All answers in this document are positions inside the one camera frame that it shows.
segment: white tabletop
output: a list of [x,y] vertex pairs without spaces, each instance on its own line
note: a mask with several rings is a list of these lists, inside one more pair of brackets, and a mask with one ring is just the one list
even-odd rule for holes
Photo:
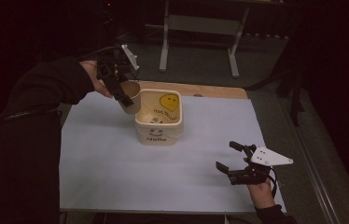
[[[134,116],[90,93],[63,126],[61,208],[164,213],[254,212],[247,187],[233,186],[216,161],[234,169],[264,145],[250,100],[183,96],[184,133],[169,147],[140,144]],[[278,190],[276,203],[286,211]]]

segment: metal stand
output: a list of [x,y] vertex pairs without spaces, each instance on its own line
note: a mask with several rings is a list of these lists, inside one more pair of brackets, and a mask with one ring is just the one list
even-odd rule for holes
[[244,9],[244,15],[241,21],[209,19],[201,17],[190,17],[181,15],[169,14],[169,0],[165,2],[165,18],[163,24],[163,44],[161,51],[160,71],[166,71],[168,60],[168,33],[169,30],[182,30],[191,32],[201,32],[219,35],[234,35],[235,40],[231,48],[228,49],[228,56],[230,60],[230,70],[232,77],[238,78],[238,64],[235,58],[235,52],[238,48],[239,40],[241,39],[244,25],[248,16],[250,8]]

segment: dark floor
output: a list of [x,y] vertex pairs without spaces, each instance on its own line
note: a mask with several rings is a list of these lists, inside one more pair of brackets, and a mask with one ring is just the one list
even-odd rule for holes
[[[174,34],[167,71],[162,73],[159,71],[160,30],[156,31],[153,29],[144,42],[133,42],[131,36],[122,37],[122,41],[138,56],[140,80],[247,87],[270,75],[287,42],[286,39],[243,37],[236,53],[241,77],[234,79],[225,48],[217,45],[207,48],[205,43],[199,45],[201,43],[196,42],[192,47]],[[275,90],[278,85],[279,82],[273,82],[256,91],[248,91],[247,95],[255,107],[267,147],[295,161],[291,166],[276,167],[287,212],[299,223],[349,223],[349,176],[309,99],[308,91],[301,92],[300,126],[296,127],[289,117],[291,95],[277,97]],[[67,223],[92,223],[93,215],[72,212],[66,219]],[[254,214],[236,217],[240,219],[232,219],[230,223],[247,223],[242,220],[258,223]],[[105,218],[106,223],[145,223],[145,219],[156,218],[156,215],[107,214]],[[199,223],[193,218],[177,217],[177,221]]]

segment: human arm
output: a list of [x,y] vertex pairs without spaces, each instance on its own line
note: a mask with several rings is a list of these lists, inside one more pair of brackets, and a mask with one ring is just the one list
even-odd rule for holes
[[105,85],[102,84],[97,78],[97,62],[92,60],[87,60],[80,62],[81,66],[85,69],[85,71],[88,73],[88,76],[91,79],[91,82],[93,84],[93,87],[95,91],[101,93],[103,96],[108,98],[113,98],[113,96],[110,94],[108,89],[105,87]]
[[14,87],[0,119],[0,223],[58,223],[62,127],[55,109],[99,88],[84,66],[74,58],[42,63]]
[[295,224],[294,217],[286,217],[279,204],[275,204],[271,192],[271,180],[267,178],[264,183],[247,185],[250,197],[255,205],[258,218],[263,224]]

